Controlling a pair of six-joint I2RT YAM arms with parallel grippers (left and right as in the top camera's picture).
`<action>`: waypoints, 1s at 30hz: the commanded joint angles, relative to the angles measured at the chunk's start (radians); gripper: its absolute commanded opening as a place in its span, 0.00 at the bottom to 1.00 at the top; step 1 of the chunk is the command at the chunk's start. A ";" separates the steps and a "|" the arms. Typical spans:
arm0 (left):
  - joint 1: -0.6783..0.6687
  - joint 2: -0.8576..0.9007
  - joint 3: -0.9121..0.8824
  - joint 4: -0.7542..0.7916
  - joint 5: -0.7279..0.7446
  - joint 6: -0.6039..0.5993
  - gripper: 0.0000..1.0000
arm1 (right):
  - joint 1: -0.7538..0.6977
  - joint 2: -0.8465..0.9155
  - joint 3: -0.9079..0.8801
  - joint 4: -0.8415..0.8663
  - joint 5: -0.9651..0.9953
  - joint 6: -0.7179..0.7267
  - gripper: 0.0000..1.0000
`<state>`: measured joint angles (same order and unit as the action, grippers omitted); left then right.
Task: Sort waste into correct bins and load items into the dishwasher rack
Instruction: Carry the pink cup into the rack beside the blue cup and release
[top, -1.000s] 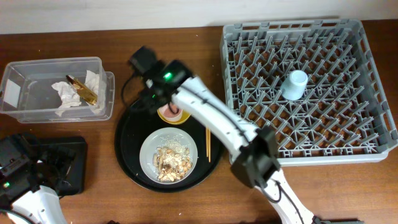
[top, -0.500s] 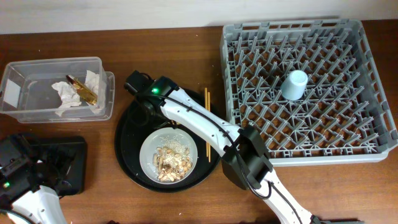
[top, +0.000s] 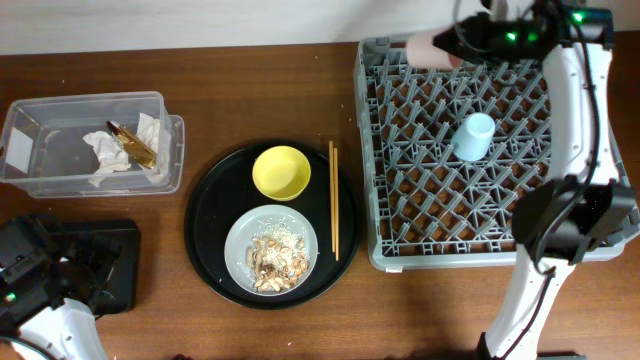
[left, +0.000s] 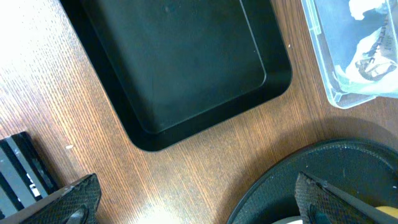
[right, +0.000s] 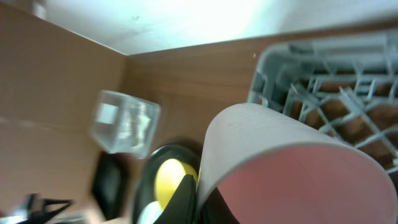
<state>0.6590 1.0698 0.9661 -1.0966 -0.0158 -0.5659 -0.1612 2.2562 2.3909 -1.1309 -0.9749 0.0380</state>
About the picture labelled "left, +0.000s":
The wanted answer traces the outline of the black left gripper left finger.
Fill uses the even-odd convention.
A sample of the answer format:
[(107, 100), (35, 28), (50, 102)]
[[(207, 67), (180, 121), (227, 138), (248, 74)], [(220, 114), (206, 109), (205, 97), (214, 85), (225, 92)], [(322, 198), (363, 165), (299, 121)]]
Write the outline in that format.
[(1, 223), (96, 224), (101, 195), (97, 175), (88, 174), (2, 219)]

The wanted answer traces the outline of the yellow bowl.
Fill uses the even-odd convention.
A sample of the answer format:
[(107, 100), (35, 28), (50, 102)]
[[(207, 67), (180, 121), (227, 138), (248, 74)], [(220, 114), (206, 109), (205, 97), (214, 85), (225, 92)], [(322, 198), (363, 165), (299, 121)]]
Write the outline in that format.
[(380, 206), (376, 207), (377, 210), (384, 212), (394, 218), (398, 218), (398, 209), (394, 207), (388, 207), (388, 206)]

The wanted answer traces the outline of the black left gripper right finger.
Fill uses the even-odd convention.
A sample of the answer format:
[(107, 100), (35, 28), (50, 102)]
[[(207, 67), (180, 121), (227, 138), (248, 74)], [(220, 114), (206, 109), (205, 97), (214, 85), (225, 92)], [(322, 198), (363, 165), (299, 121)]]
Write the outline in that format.
[(397, 218), (314, 175), (298, 174), (295, 200), (304, 223), (397, 223)]

